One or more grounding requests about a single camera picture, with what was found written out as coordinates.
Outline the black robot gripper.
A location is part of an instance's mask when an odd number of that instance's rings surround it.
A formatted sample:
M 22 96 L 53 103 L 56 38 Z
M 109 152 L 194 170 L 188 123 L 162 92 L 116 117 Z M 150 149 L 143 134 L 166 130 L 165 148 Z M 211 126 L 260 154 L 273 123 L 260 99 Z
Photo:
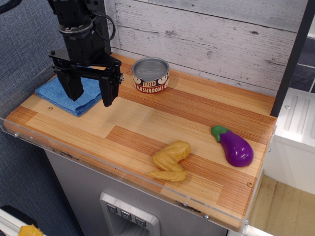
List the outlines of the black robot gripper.
M 111 56 L 110 37 L 100 31 L 86 36 L 65 35 L 65 50 L 52 50 L 52 58 L 58 80 L 66 95 L 76 101 L 84 92 L 81 77 L 99 80 L 105 107 L 112 105 L 122 83 L 121 62 Z

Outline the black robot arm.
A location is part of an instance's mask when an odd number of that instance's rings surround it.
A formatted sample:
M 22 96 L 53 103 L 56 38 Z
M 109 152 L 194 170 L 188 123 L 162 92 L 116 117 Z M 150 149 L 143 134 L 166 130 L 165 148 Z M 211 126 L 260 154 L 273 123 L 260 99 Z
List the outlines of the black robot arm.
M 82 78 L 99 82 L 105 107 L 118 96 L 123 81 L 121 61 L 112 57 L 110 41 L 116 31 L 108 30 L 113 20 L 106 14 L 102 0 L 51 0 L 58 30 L 66 49 L 49 53 L 53 68 L 66 95 L 73 101 L 83 93 Z

